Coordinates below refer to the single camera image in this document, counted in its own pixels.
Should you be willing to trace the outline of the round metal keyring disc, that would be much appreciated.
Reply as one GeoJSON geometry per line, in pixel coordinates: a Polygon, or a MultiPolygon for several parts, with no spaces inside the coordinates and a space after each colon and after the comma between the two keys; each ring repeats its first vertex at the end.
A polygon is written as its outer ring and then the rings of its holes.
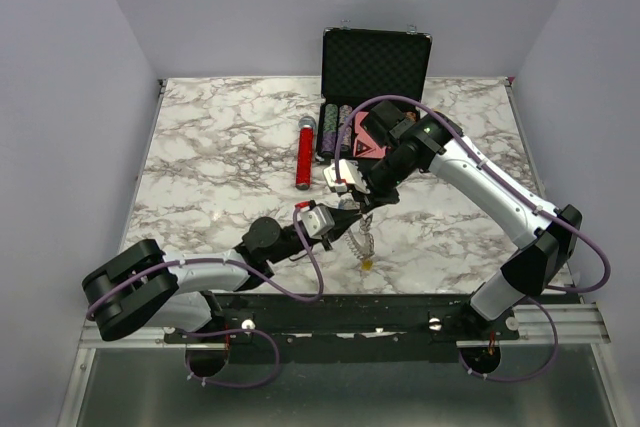
{"type": "Polygon", "coordinates": [[[372,221],[373,215],[366,214],[346,231],[347,243],[361,263],[371,261],[375,254],[375,241],[371,233],[372,221]]]}

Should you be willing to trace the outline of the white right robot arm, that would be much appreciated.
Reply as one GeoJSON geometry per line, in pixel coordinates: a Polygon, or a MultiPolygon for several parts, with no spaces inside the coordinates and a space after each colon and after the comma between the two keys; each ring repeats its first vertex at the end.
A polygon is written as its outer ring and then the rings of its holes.
{"type": "Polygon", "coordinates": [[[516,252],[472,295],[460,326],[480,339],[497,318],[526,296],[541,294],[575,250],[582,214],[559,209],[518,184],[483,156],[442,113],[411,120],[389,100],[370,101],[362,128],[386,153],[364,175],[373,209],[397,200],[397,188],[415,171],[455,187],[507,234],[516,252]]]}

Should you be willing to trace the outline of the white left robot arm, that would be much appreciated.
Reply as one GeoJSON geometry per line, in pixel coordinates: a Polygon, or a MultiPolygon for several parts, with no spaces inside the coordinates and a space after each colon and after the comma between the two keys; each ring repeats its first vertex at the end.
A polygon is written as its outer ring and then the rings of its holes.
{"type": "Polygon", "coordinates": [[[330,249],[361,217],[357,210],[304,203],[291,224],[260,217],[238,245],[217,254],[168,255],[155,240],[144,239],[85,277],[86,317],[105,341],[151,325],[188,330],[201,342],[212,341],[222,327],[211,305],[212,292],[246,292],[271,284],[274,264],[310,254],[316,244],[330,249]]]}

